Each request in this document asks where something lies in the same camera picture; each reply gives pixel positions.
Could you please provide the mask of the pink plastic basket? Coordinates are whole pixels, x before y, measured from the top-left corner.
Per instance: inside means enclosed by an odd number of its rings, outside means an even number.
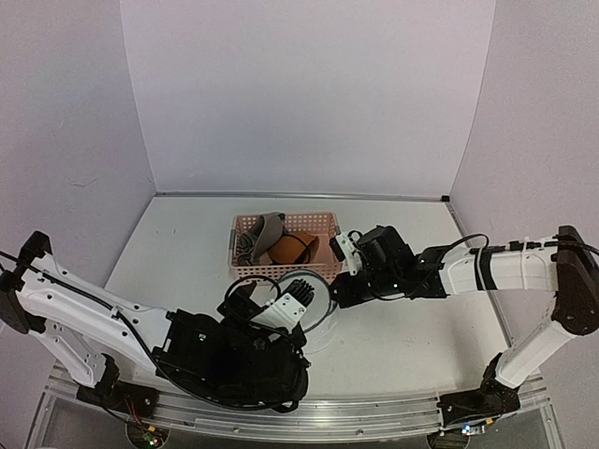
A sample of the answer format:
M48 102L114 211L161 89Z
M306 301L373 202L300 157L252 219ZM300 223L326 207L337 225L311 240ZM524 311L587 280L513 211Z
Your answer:
M237 279L278 279L308 269L332 282L343 268L329 246L339 231L337 216L330 211L237 215L229 237L229 269Z

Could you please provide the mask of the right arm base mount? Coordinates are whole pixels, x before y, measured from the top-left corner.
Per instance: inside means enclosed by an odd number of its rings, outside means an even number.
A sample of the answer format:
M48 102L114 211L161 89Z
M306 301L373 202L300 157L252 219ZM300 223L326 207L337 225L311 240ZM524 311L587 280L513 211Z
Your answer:
M489 362L478 388L439 397L437 408L441 411L444 428L476 424L519 410L519 387L510 388L495 379L501 355L497 354Z

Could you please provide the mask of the white mesh laundry bag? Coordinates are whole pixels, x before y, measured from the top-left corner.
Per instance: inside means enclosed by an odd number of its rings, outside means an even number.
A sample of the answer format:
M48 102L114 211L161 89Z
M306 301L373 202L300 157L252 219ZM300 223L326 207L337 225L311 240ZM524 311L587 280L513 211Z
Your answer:
M277 280L283 290L293 281L306 281L314 288L314 299L300 320L307 340L303 351L307 355L322 352L332 344L337 324L337 303L329 294L329 283L309 269L290 271Z

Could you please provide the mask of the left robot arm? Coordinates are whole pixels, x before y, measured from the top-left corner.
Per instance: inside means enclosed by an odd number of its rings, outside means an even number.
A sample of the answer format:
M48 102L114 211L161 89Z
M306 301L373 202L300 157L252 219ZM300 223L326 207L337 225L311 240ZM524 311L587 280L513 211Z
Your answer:
M125 401L116 355L185 394L244 412L297 409L309 385L301 318L314 299L304 280L275 284L264 304L258 275L239 278L215 316L170 311L117 297L61 267L50 238L31 234L1 272L1 319L38 339L83 394L107 409Z

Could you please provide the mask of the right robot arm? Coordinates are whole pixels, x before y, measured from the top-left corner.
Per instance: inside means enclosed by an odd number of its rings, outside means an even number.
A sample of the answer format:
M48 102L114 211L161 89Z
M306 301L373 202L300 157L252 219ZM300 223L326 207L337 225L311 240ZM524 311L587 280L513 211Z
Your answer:
M340 233L329 241L344 265L329 289L339 308L372 300L446 299L474 292L545 291L554 306L529 335L490 362L471 405L491 414L540 365L567 342L598 329L597 249L565 225L539 240L484 243L465 239L414 253L392 226L377 226L353 239Z

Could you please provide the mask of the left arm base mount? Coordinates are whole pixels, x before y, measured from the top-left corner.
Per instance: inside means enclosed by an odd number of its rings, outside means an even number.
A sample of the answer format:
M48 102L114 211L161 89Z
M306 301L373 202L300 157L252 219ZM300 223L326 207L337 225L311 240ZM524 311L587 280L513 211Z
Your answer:
M93 387L79 385L76 399L104 407L111 412L129 413L138 418L151 418L158 401L155 388L120 380L120 371L110 355L105 355L104 371Z

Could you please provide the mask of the orange black bra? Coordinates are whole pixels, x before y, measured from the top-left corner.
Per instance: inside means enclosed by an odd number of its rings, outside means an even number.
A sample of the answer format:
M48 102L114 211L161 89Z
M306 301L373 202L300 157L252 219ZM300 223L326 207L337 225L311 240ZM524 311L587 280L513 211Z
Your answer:
M314 261L319 248L319 237L304 232L283 234L267 250L274 265L306 265Z

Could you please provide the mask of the grey bra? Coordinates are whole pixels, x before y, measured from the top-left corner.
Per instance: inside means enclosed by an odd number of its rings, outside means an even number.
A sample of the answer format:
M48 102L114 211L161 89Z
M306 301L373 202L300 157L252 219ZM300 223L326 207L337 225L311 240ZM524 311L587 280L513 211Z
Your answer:
M252 226L238 237L236 264L240 267L258 266L268 250L285 231L285 215L271 212L256 216Z

